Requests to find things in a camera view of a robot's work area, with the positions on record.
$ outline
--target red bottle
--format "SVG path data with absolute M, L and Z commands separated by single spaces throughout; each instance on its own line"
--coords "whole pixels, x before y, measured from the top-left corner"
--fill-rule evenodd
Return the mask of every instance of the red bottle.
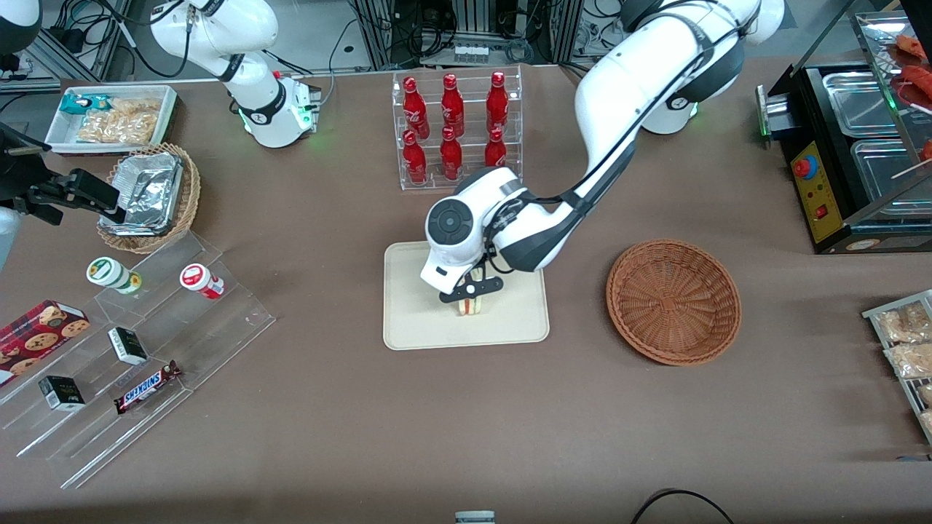
M 444 177 L 457 181 L 463 173 L 463 150 L 457 142 L 453 128 L 444 127 L 444 142 L 440 145 L 440 158 L 444 163 Z
M 508 124 L 508 93 L 505 92 L 505 74 L 501 71 L 492 73 L 492 89 L 486 98 L 486 127 L 489 132 L 495 128 L 505 129 Z
M 501 128 L 495 128 L 488 134 L 488 144 L 486 144 L 486 165 L 488 167 L 501 167 L 505 165 L 505 155 L 507 150 L 505 144 L 501 142 Z
M 422 186 L 427 182 L 427 159 L 424 158 L 424 150 L 418 145 L 418 137 L 411 130 L 404 130 L 402 135 L 404 140 L 404 168 L 408 171 L 408 177 L 411 184 Z
M 463 110 L 463 95 L 457 89 L 457 76 L 444 75 L 444 98 L 440 100 L 444 110 L 444 125 L 453 128 L 459 137 L 466 132 L 466 113 Z
M 408 76 L 402 82 L 404 86 L 404 119 L 408 127 L 418 134 L 421 140 L 431 136 L 431 126 L 427 123 L 427 105 L 418 92 L 418 82 Z

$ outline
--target brown woven basket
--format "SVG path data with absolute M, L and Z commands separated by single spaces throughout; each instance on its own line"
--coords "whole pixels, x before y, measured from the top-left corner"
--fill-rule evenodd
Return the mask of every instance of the brown woven basket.
M 177 155 L 185 163 L 185 171 L 182 173 L 181 188 L 178 190 L 178 204 L 175 207 L 174 224 L 165 235 L 160 237 L 118 237 L 105 233 L 100 226 L 97 226 L 97 234 L 101 236 L 107 245 L 120 251 L 131 251 L 137 255 L 148 255 L 157 250 L 159 246 L 169 241 L 175 235 L 184 233 L 191 228 L 194 222 L 194 216 L 198 213 L 198 199 L 200 198 L 200 174 L 198 166 L 194 165 L 191 157 L 177 145 L 159 144 L 133 151 L 130 155 L 155 155 L 156 153 L 172 153 Z M 107 182 L 114 181 L 114 175 L 117 174 L 117 166 L 110 170 Z
M 669 365 L 704 364 L 734 342 L 741 300 L 718 260 L 681 241 L 646 241 L 615 260 L 611 320 L 636 350 Z

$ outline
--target acrylic bottle rack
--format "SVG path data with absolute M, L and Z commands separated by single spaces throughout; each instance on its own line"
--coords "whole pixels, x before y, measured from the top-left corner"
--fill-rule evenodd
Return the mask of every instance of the acrylic bottle rack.
M 209 300 L 181 287 L 178 275 L 198 262 L 224 280 Z M 133 268 L 143 286 L 132 295 L 103 290 L 83 306 L 91 327 L 0 390 L 0 425 L 18 457 L 48 459 L 62 488 L 77 488 L 194 393 L 213 373 L 268 328 L 272 317 L 226 269 L 221 253 L 188 232 Z M 148 353 L 143 365 L 117 359 L 107 332 L 132 329 Z M 183 375 L 122 415 L 114 399 L 174 360 Z M 49 409 L 38 381 L 75 380 L 86 405 Z
M 492 73 L 495 71 L 502 71 L 505 74 L 505 91 L 508 93 L 508 124 L 505 126 L 504 134 L 501 137 L 507 151 L 505 165 L 511 168 L 519 179 L 522 178 L 522 142 L 524 140 L 522 126 L 524 122 L 521 113 L 521 69 L 514 66 L 445 70 L 422 69 L 396 73 L 392 77 L 391 111 L 394 116 L 399 180 L 403 190 L 452 189 L 459 184 L 459 181 L 447 180 L 444 177 L 440 160 L 440 144 L 443 142 L 441 130 L 444 128 L 440 99 L 444 96 L 443 78 L 447 73 L 453 73 L 457 76 L 457 85 L 463 97 L 466 113 L 466 131 L 458 139 L 463 152 L 462 175 L 466 176 L 471 172 L 486 167 L 486 144 L 488 143 L 486 97 L 491 88 Z M 407 129 L 407 121 L 404 119 L 402 80 L 407 76 L 412 76 L 418 82 L 418 91 L 424 97 L 424 103 L 427 105 L 427 121 L 431 126 L 430 136 L 426 140 L 418 142 L 427 157 L 427 183 L 421 186 L 411 183 L 407 170 L 404 168 L 404 157 L 402 156 L 402 150 L 404 149 L 402 133 Z

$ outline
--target brown tablecloth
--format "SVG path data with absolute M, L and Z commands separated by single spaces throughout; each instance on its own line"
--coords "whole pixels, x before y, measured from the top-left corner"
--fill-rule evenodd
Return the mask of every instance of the brown tablecloth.
M 385 248 L 422 240 L 438 198 L 398 187 L 391 76 L 340 77 L 320 132 L 282 150 L 242 130 L 219 83 L 174 84 L 172 141 L 203 179 L 194 230 L 280 319 L 79 490 L 0 432 L 0 511 L 16 512 L 0 520 L 432 524 L 489 508 L 502 524 L 625 522 L 681 487 L 740 522 L 928 521 L 932 464 L 893 460 L 929 448 L 859 313 L 932 287 L 932 257 L 812 255 L 784 161 L 755 143 L 753 87 L 787 63 L 749 60 L 685 131 L 638 137 L 544 272 L 548 339 L 421 352 L 381 336 Z M 551 194 L 585 165 L 574 82 L 523 72 L 526 181 Z M 113 161 L 48 163 L 103 175 Z M 0 321 L 43 298 L 83 304 L 94 256 L 138 260 L 94 221 L 25 221 Z M 611 326 L 612 261 L 658 237 L 701 246 L 737 282 L 744 324 L 711 364 L 657 365 Z

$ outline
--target small black box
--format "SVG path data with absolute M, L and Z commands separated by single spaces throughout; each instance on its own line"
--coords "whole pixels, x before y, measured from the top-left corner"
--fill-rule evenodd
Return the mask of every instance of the small black box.
M 115 327 L 107 332 L 110 344 L 114 347 L 116 358 L 132 365 L 143 365 L 148 358 L 143 343 L 136 333 L 125 327 Z
M 84 399 L 73 379 L 49 375 L 39 380 L 39 389 L 52 409 L 78 411 L 84 407 Z

